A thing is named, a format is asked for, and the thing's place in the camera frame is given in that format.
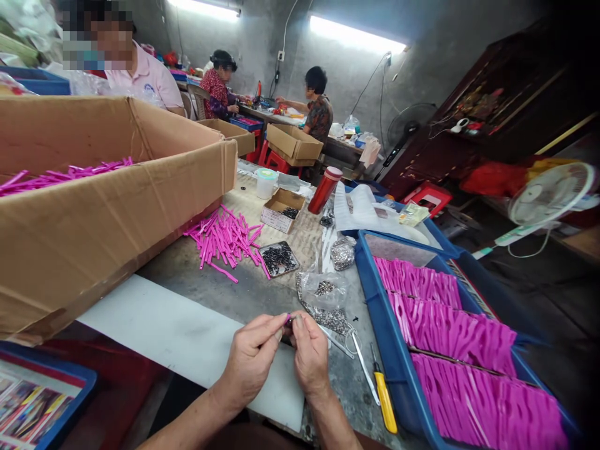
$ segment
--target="gray wall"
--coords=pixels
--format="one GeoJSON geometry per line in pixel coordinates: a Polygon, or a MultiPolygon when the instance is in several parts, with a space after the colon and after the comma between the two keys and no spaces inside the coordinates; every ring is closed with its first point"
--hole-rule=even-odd
{"type": "MultiPolygon", "coordinates": [[[[283,48],[284,27],[294,1],[244,0],[235,24],[180,11],[179,28],[176,8],[166,0],[127,3],[139,40],[161,52],[179,52],[180,29],[183,51],[193,66],[203,67],[217,48],[228,50],[239,62],[231,87],[251,94],[260,79],[264,94],[273,78],[277,51],[283,48]]],[[[302,100],[304,74],[312,66],[322,66],[329,78],[326,93],[334,120],[343,122],[383,56],[315,35],[309,29],[310,14],[397,40],[410,48],[393,55],[386,69],[381,121],[386,136],[391,121],[407,106],[441,105],[488,44],[541,17],[537,6],[535,0],[298,0],[287,27],[286,58],[276,95],[302,100]]],[[[382,64],[354,113],[361,128],[380,140],[383,71],[382,64]]],[[[390,143],[385,143],[389,151],[390,143]]]]}

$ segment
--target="person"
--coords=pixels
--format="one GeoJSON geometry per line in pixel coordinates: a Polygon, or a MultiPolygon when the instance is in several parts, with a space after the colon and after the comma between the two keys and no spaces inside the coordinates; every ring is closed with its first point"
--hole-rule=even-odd
{"type": "MultiPolygon", "coordinates": [[[[138,450],[215,448],[211,442],[213,436],[263,388],[284,333],[292,334],[291,342],[296,349],[296,378],[311,408],[323,446],[332,450],[361,450],[362,446],[329,382],[327,338],[306,312],[295,312],[292,317],[291,331],[284,327],[287,314],[275,317],[264,314],[238,330],[221,378],[138,450]]],[[[261,436],[258,432],[254,437],[238,439],[239,447],[231,445],[232,432],[222,434],[227,435],[223,439],[229,443],[222,448],[271,448],[265,445],[265,441],[269,443],[265,438],[257,442],[257,436],[261,436]]]]}
{"type": "Polygon", "coordinates": [[[238,70],[238,65],[229,53],[215,50],[211,62],[212,69],[206,71],[200,82],[200,87],[211,95],[210,100],[204,100],[206,118],[226,120],[230,114],[239,113],[236,101],[247,101],[248,97],[235,95],[226,86],[231,80],[231,74],[238,70]]]}
{"type": "Polygon", "coordinates": [[[85,31],[104,55],[104,72],[110,87],[133,91],[133,96],[138,91],[145,94],[142,98],[152,98],[157,106],[185,117],[173,75],[134,41],[130,14],[119,11],[117,2],[106,0],[83,0],[77,6],[77,13],[85,18],[85,31]]]}
{"type": "Polygon", "coordinates": [[[306,82],[306,98],[308,104],[286,100],[277,97],[275,101],[282,106],[296,108],[303,114],[308,114],[304,132],[322,143],[326,143],[329,129],[333,123],[333,108],[325,95],[327,74],[319,66],[310,69],[304,77],[306,82]]]}

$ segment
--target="ceiling light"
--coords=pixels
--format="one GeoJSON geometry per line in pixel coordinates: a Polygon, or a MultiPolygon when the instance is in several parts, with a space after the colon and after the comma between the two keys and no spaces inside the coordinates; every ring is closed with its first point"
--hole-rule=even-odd
{"type": "Polygon", "coordinates": [[[208,3],[197,2],[195,0],[168,0],[178,8],[191,11],[192,13],[211,16],[216,19],[222,19],[228,22],[235,22],[239,19],[239,9],[228,9],[221,6],[215,6],[208,3]]]}
{"type": "Polygon", "coordinates": [[[348,46],[369,49],[378,53],[385,51],[402,53],[406,48],[406,45],[400,42],[328,21],[317,16],[311,16],[311,30],[316,34],[335,39],[348,46]]]}

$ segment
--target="bottle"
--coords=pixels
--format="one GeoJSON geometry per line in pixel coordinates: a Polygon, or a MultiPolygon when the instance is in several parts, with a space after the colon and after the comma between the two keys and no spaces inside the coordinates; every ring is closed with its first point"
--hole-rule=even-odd
{"type": "Polygon", "coordinates": [[[336,184],[342,179],[342,171],[336,167],[329,166],[325,170],[325,175],[321,178],[319,187],[312,197],[311,203],[308,205],[308,211],[313,214],[320,214],[323,207],[331,197],[331,193],[336,188],[336,184]]]}

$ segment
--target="yellow screwdriver handle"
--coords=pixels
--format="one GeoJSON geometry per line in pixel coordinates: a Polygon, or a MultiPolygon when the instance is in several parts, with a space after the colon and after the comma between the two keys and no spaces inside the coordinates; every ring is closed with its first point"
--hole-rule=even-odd
{"type": "Polygon", "coordinates": [[[383,421],[386,424],[387,430],[390,433],[396,434],[398,433],[398,426],[396,425],[392,401],[389,398],[388,387],[386,386],[386,380],[383,378],[383,373],[375,372],[375,380],[377,381],[377,393],[379,394],[379,401],[381,402],[383,421]]]}

